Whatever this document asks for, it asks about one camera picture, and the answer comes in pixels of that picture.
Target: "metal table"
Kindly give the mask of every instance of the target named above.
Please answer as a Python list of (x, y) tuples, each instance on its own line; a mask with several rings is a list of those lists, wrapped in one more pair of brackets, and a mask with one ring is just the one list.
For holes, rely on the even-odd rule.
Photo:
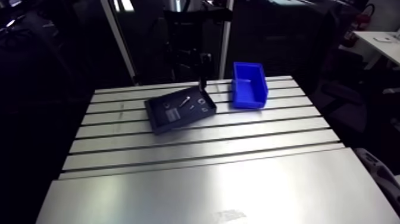
[(400, 223), (351, 149), (290, 76), (263, 110), (230, 107), (161, 136), (143, 101), (197, 83), (96, 91), (37, 223)]

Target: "aluminum slotted table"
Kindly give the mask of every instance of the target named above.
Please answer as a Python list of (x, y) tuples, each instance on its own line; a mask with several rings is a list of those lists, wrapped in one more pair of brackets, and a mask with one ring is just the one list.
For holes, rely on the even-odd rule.
[(155, 136), (144, 100), (197, 83), (97, 90), (37, 223), (400, 223), (351, 149), (290, 76), (265, 108), (230, 107)]

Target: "small component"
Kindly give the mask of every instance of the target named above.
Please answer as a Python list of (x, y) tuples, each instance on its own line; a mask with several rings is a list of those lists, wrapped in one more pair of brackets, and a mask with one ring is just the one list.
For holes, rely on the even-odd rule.
[(203, 98), (200, 98), (199, 100), (197, 100), (197, 102), (198, 102), (199, 104), (205, 104), (205, 100), (204, 100)]
[(164, 108), (165, 108), (165, 109), (168, 109), (168, 108), (170, 108), (170, 104), (169, 104), (169, 103), (167, 103), (167, 102), (163, 103), (162, 105), (164, 106)]
[(189, 100), (190, 100), (190, 97), (187, 96), (186, 99), (180, 103), (179, 107), (183, 107), (187, 102), (189, 102)]

